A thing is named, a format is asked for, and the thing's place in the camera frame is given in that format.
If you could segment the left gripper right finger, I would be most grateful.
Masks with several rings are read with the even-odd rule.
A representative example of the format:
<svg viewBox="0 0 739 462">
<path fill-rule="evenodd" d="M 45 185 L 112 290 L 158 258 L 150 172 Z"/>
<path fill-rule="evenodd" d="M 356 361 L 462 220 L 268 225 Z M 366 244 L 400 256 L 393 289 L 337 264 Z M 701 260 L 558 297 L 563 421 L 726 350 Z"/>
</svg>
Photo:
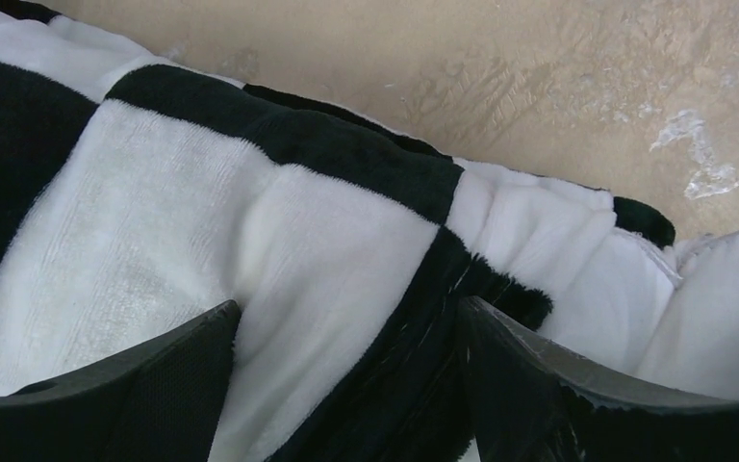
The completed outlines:
<svg viewBox="0 0 739 462">
<path fill-rule="evenodd" d="M 480 298 L 456 351 L 484 461 L 739 461 L 739 401 L 614 371 Z"/>
</svg>

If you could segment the black white checkered pillowcase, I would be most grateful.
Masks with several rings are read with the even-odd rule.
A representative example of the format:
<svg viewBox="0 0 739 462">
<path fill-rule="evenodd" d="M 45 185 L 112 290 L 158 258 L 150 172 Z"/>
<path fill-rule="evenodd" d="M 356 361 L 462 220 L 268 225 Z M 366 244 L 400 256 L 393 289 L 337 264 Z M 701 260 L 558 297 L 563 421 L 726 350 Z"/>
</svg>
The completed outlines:
<svg viewBox="0 0 739 462">
<path fill-rule="evenodd" d="M 459 298 L 530 329 L 612 244 L 670 246 L 650 206 L 442 154 L 316 100 L 0 7 L 0 397 L 226 301 L 211 461 L 466 461 Z"/>
</svg>

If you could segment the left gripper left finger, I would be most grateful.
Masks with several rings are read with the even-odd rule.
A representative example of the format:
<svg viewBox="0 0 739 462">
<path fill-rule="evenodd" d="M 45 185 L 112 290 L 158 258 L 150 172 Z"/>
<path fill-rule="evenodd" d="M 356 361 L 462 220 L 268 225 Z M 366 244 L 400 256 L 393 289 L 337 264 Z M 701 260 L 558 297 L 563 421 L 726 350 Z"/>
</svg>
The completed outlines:
<svg viewBox="0 0 739 462">
<path fill-rule="evenodd" d="M 205 461 L 234 365 L 226 301 L 167 333 L 0 397 L 0 461 Z"/>
</svg>

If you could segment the white pillow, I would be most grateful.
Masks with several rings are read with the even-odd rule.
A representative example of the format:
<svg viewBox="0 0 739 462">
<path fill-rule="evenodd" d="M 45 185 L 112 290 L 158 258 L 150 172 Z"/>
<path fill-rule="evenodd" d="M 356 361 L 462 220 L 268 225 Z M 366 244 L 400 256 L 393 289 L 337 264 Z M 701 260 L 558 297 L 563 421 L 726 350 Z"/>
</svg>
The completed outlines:
<svg viewBox="0 0 739 462">
<path fill-rule="evenodd" d="M 682 253 L 682 277 L 636 371 L 659 385 L 739 400 L 739 232 Z"/>
</svg>

